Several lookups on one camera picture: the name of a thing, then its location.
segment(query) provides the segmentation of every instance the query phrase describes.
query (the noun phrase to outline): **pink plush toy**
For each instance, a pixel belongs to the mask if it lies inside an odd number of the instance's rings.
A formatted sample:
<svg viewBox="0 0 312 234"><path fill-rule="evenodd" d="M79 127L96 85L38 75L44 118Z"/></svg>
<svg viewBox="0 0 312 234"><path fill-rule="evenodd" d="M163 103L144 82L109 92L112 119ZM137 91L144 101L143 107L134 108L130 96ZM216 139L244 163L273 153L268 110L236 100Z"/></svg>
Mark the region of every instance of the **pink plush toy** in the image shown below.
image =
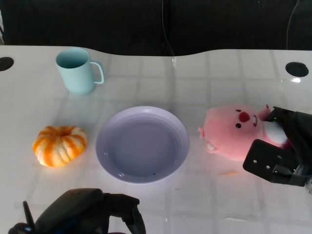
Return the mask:
<svg viewBox="0 0 312 234"><path fill-rule="evenodd" d="M259 113L246 105L209 109L204 126L198 129L207 142L206 150L231 160L244 160L255 139L284 147L287 137L282 127L264 121L270 112L268 105Z"/></svg>

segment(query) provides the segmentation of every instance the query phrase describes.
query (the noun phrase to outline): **small orange pumpkin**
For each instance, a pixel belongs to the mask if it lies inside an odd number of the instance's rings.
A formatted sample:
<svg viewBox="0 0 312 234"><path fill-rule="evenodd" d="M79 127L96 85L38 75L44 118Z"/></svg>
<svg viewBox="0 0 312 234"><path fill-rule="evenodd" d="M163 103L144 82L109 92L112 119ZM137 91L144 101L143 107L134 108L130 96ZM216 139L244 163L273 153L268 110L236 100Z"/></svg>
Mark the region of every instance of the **small orange pumpkin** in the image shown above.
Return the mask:
<svg viewBox="0 0 312 234"><path fill-rule="evenodd" d="M87 135L79 127L45 127L33 143L33 151L43 166L61 167L79 156L87 146Z"/></svg>

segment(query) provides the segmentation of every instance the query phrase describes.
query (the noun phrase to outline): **table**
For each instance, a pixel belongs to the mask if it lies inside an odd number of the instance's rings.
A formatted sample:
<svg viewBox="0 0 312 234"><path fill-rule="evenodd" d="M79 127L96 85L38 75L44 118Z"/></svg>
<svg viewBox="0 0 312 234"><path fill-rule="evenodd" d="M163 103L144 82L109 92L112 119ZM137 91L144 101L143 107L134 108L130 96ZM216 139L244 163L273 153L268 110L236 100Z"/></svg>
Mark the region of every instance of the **table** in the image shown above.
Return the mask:
<svg viewBox="0 0 312 234"><path fill-rule="evenodd" d="M207 108L246 103L312 113L312 52L217 50L183 57L126 57L89 50L102 62L106 81L84 98L70 95L55 67L65 47L1 46L15 64L0 72L0 226L24 222L22 201L36 220L72 188L100 188L140 199L147 234L310 234L312 196L304 188L271 184L244 171L241 162L209 155L197 128ZM310 68L301 79L291 61ZM107 174L96 158L101 125L138 105L171 111L185 124L190 151L181 168L152 184L135 185ZM46 125L87 131L85 153L65 168L39 165L32 142ZM110 229L129 233L121 219Z"/></svg>

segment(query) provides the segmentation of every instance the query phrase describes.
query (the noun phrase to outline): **cable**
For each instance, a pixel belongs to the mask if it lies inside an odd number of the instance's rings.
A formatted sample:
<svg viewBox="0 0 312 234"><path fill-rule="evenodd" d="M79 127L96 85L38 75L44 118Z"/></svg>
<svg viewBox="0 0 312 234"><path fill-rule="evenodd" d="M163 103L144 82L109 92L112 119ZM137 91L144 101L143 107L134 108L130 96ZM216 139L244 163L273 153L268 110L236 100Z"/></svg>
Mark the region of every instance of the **cable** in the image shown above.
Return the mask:
<svg viewBox="0 0 312 234"><path fill-rule="evenodd" d="M288 21L288 25L287 25L287 32L286 32L286 50L288 50L288 31L289 31L289 26L291 24L292 18L293 18L293 13L296 10L298 4L299 4L300 0L297 0L296 5L294 6L293 10L292 10L292 14L289 17L289 21Z"/></svg>
<svg viewBox="0 0 312 234"><path fill-rule="evenodd" d="M175 56L174 54L174 51L167 39L167 36L166 36L166 31L165 31L165 24L164 24L164 0L161 0L161 5L162 5L162 10L161 10L161 18L162 18L162 30L164 32L164 36L165 36L165 40L166 40L166 43L168 44L169 48L170 48L170 52L172 53L171 56Z"/></svg>

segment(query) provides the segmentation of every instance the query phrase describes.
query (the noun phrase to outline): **light blue mug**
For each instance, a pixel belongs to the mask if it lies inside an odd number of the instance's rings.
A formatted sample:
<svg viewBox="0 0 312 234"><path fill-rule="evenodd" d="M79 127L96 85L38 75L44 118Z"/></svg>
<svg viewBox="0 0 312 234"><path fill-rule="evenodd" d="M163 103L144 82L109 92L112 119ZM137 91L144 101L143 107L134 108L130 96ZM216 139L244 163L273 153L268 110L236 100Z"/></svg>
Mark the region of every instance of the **light blue mug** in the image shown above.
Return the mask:
<svg viewBox="0 0 312 234"><path fill-rule="evenodd" d="M91 60L88 51L82 48L62 51L56 58L56 64L65 87L75 94L88 94L94 90L95 84L104 83L104 72L101 64ZM101 81L95 81L91 64L98 66Z"/></svg>

